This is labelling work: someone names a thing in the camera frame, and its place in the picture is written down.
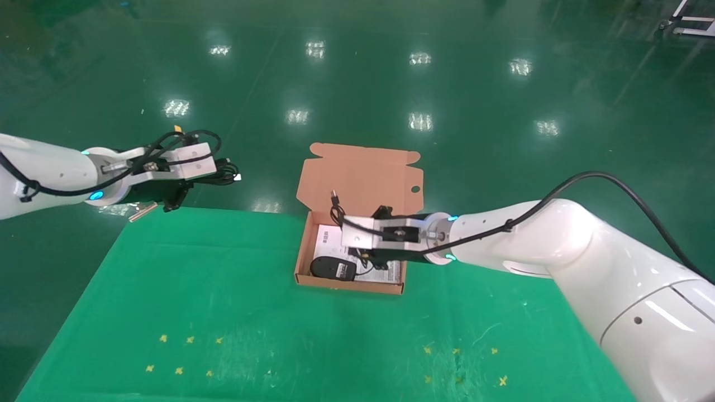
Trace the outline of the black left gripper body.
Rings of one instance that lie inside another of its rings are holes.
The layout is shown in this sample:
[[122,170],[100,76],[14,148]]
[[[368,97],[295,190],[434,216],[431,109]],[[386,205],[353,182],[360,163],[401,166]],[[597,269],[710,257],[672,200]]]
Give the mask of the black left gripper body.
[[150,180],[132,186],[127,195],[120,201],[123,203],[158,203],[163,204],[163,197],[174,188],[189,188],[191,181],[186,180]]

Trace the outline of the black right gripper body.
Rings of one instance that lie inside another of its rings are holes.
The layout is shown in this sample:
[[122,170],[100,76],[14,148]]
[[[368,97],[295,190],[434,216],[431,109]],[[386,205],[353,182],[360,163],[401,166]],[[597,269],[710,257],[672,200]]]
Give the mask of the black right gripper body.
[[421,254],[439,245],[447,244],[449,239],[449,214],[421,213],[411,216],[394,216],[393,219],[378,221],[374,219],[377,231],[396,235],[399,239],[376,237],[380,245],[387,248],[373,248],[363,252],[375,252],[388,261],[409,261],[431,264],[447,264],[449,257],[444,250]]

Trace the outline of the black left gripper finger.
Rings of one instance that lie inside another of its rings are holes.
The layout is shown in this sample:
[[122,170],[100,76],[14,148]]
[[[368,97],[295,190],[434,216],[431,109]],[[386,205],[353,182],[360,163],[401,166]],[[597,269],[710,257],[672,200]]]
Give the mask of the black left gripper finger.
[[172,211],[181,208],[188,193],[189,188],[174,188],[174,190],[163,197],[164,213],[171,213]]

